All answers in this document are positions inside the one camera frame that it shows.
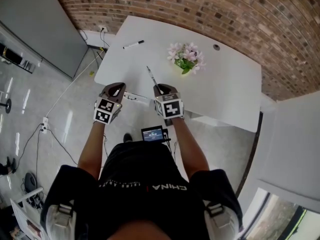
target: wall socket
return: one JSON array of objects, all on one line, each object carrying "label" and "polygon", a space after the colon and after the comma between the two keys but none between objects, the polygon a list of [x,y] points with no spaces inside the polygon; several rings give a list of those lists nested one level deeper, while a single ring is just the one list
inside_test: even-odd
[{"label": "wall socket", "polygon": [[42,125],[42,132],[43,132],[44,134],[47,133],[48,122],[49,122],[49,118],[44,117],[44,118],[43,118],[43,121],[42,121],[42,123],[43,123],[43,125]]},{"label": "wall socket", "polygon": [[106,26],[99,25],[98,27],[100,28],[100,31],[103,29],[103,31],[102,31],[102,32],[105,32],[105,33],[107,33],[107,32],[108,32],[108,29],[107,29],[107,27],[106,27]]}]

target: gray door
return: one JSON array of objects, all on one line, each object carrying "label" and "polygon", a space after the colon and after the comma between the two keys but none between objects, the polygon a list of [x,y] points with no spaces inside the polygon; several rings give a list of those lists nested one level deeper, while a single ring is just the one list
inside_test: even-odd
[{"label": "gray door", "polygon": [[88,49],[58,0],[0,0],[0,22],[73,78]]}]

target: table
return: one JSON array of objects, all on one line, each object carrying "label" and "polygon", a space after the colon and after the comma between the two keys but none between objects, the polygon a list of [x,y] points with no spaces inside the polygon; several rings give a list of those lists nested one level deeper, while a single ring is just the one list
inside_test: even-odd
[{"label": "table", "polygon": [[[144,40],[144,43],[123,49]],[[171,43],[195,43],[206,70],[181,76],[167,60]],[[257,131],[261,104],[261,66],[240,52],[204,35],[156,20],[128,16],[116,34],[94,80],[126,83],[126,91],[154,99],[153,81],[176,87],[184,108],[206,121],[215,119]]]}]

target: gray floor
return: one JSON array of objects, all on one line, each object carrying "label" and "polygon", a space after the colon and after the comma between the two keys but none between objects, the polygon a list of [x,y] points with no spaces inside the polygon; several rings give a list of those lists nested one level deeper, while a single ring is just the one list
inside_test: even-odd
[{"label": "gray floor", "polygon": [[[93,59],[94,56],[89,51],[79,72],[82,72]],[[96,71],[97,64],[94,61],[48,115],[51,130],[76,162],[93,124],[94,103],[103,89],[102,85],[94,82],[94,74],[90,74]],[[6,114],[3,108],[0,109],[0,163],[5,164],[7,156],[18,161],[28,138],[70,83],[71,81],[61,73],[44,65],[36,68],[33,74],[29,74],[14,65],[0,62],[0,90],[5,92],[2,102],[6,100],[6,92],[7,97],[12,99],[10,114]],[[141,140],[141,128],[163,123],[153,106],[127,99],[122,104],[121,113],[105,130],[108,153],[122,141],[124,133],[132,133],[135,140]],[[193,121],[188,115],[186,122],[203,149],[210,167],[224,169],[233,189],[236,190],[249,158],[254,133],[231,126],[212,127]],[[173,147],[176,135],[172,126],[169,128],[169,136],[172,138]],[[17,172],[0,178],[0,194],[7,204],[10,203],[9,198],[22,196],[21,184],[24,175],[29,171],[36,174],[37,139],[38,131],[25,149]],[[186,177],[179,146],[175,156],[181,174]],[[103,154],[103,162],[106,159],[106,155]],[[59,167],[63,164],[74,165],[49,132],[41,133],[37,177],[45,193],[48,193]]]}]

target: marker pen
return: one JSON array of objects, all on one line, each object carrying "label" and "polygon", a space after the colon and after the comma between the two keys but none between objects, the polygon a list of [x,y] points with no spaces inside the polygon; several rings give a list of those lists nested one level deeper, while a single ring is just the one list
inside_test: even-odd
[{"label": "marker pen", "polygon": [[140,44],[142,44],[142,43],[144,43],[145,41],[139,41],[139,42],[135,42],[135,43],[133,43],[133,44],[129,44],[129,45],[126,45],[126,46],[124,46],[123,47],[123,49],[127,49],[127,48],[130,48],[130,47],[132,47],[132,46],[137,46],[137,45],[140,45]]}]

